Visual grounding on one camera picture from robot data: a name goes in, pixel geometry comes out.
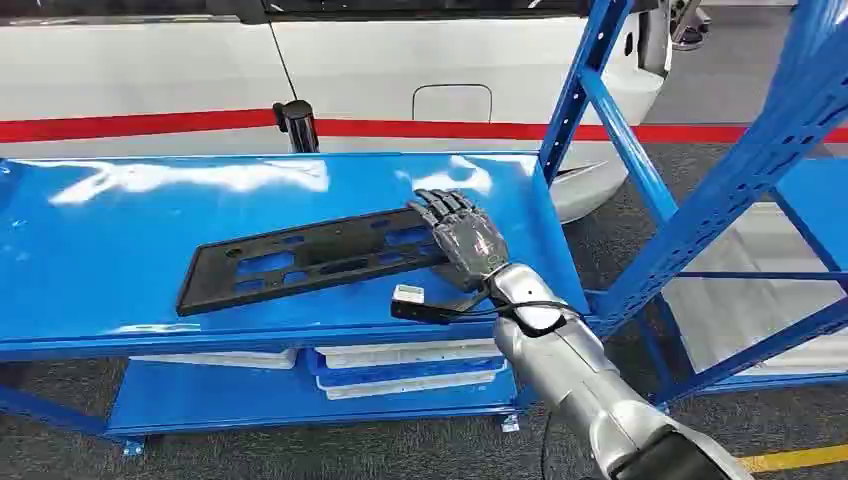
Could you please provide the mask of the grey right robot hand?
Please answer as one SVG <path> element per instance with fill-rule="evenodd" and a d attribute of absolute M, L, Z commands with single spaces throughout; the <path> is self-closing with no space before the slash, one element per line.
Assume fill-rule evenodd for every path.
<path fill-rule="evenodd" d="M 487 213 L 457 190 L 416 189 L 408 206 L 428 226 L 465 289 L 479 290 L 509 263 L 502 234 Z"/>

